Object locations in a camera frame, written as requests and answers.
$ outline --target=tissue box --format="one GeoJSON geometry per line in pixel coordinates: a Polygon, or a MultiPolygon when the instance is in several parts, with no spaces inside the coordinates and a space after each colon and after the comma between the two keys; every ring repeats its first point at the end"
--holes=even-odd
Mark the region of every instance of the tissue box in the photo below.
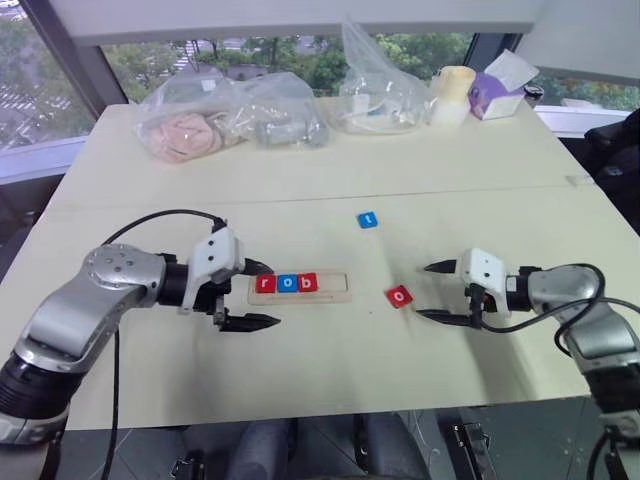
{"type": "Polygon", "coordinates": [[[476,74],[469,90],[471,112],[480,120],[513,115],[523,98],[522,88],[509,92],[496,77],[481,72],[476,74]]]}

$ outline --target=clear plastic bag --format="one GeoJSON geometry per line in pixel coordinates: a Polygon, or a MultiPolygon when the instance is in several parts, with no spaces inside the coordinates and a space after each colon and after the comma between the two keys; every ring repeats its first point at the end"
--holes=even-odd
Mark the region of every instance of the clear plastic bag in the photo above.
{"type": "Polygon", "coordinates": [[[237,103],[231,81],[220,74],[176,75],[145,98],[134,132],[161,160],[182,163],[238,143],[226,118],[237,103]]]}
{"type": "Polygon", "coordinates": [[[358,24],[343,23],[342,39],[350,68],[333,111],[335,126],[347,133],[394,134],[422,125],[426,85],[396,68],[358,24]]]}
{"type": "Polygon", "coordinates": [[[293,73],[271,73],[234,84],[236,104],[226,119],[229,132],[262,147],[321,147],[329,129],[315,106],[313,91],[293,73]]]}
{"type": "Polygon", "coordinates": [[[171,163],[245,139],[263,147],[321,147],[329,138],[313,91],[293,73],[244,82],[220,74],[179,74],[138,106],[134,131],[151,153],[171,163]]]}

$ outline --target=white wall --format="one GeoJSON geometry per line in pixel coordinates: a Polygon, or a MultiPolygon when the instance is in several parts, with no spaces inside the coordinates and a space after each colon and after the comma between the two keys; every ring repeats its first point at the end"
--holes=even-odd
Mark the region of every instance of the white wall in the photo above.
{"type": "Polygon", "coordinates": [[[51,0],[81,44],[337,33],[349,14],[379,32],[527,32],[547,0],[51,0]]]}
{"type": "Polygon", "coordinates": [[[640,78],[640,0],[555,0],[517,53],[558,71],[640,78]]]}

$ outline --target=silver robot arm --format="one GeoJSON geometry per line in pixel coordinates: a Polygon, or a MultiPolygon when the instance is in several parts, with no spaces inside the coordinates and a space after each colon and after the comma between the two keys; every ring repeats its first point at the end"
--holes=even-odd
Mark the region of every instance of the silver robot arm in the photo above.
{"type": "Polygon", "coordinates": [[[93,250],[78,274],[36,310],[0,370],[0,446],[36,445],[64,430],[69,402],[122,315],[156,303],[211,314],[221,331],[252,332],[278,319],[228,315],[231,277],[272,273],[244,257],[227,226],[196,245],[188,264],[128,245],[93,250]]]}
{"type": "MultiPolygon", "coordinates": [[[[533,310],[544,313],[594,296],[601,279],[589,267],[565,265],[528,275],[533,310]]],[[[579,305],[555,315],[570,322],[587,308],[579,305]]],[[[598,302],[571,325],[564,340],[613,435],[640,439],[640,340],[629,323],[608,304],[598,302]]]]}
{"type": "Polygon", "coordinates": [[[472,248],[459,259],[433,263],[424,269],[455,274],[465,284],[470,313],[417,310],[449,325],[510,333],[528,325],[494,327],[484,322],[483,314],[508,318],[512,311],[533,309],[540,315],[584,300],[554,315],[561,325],[566,324],[560,336],[587,380],[609,434],[640,440],[640,341],[629,323],[607,303],[586,301],[604,290],[604,277],[595,267],[521,267],[518,275],[509,275],[499,258],[472,248]]]}

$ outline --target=blue letter tile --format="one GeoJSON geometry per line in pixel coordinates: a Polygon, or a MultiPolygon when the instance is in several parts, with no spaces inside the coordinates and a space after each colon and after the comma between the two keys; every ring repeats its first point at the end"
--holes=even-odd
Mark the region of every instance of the blue letter tile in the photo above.
{"type": "Polygon", "coordinates": [[[378,219],[373,212],[361,213],[358,215],[360,228],[373,228],[378,226],[378,219]]]}
{"type": "Polygon", "coordinates": [[[278,275],[278,292],[295,293],[298,291],[297,275],[278,275]]]}

